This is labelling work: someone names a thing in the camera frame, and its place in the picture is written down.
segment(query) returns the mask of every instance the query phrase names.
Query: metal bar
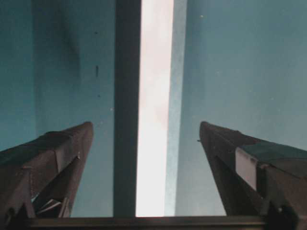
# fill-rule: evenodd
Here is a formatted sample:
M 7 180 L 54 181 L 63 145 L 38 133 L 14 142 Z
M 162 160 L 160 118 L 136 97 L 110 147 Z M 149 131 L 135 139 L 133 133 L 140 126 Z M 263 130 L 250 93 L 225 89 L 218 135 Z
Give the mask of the metal bar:
M 227 215 L 259 215 L 263 199 L 236 174 L 235 150 L 262 140 L 207 122 L 200 138 Z
M 232 229 L 263 230 L 266 218 L 261 216 L 224 217 L 154 217 L 154 218 L 30 218 L 20 221 L 20 229 Z

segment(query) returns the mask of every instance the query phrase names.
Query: dark vertical beam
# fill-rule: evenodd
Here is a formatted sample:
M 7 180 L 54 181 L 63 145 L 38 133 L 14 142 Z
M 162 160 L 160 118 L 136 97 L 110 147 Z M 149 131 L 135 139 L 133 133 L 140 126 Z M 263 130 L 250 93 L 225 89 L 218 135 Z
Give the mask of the dark vertical beam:
M 135 216 L 141 0 L 116 2 L 114 217 Z

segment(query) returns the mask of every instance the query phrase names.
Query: blue-green wall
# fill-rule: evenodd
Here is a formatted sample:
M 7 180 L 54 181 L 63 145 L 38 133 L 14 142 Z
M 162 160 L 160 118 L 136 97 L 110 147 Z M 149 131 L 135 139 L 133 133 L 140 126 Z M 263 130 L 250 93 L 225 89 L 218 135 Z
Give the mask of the blue-green wall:
M 115 2 L 32 3 L 37 133 L 93 122 L 72 215 L 112 216 Z
M 0 0 L 0 151 L 36 137 L 31 2 Z
M 307 149 L 305 0 L 188 0 L 177 215 L 224 213 L 201 121 Z

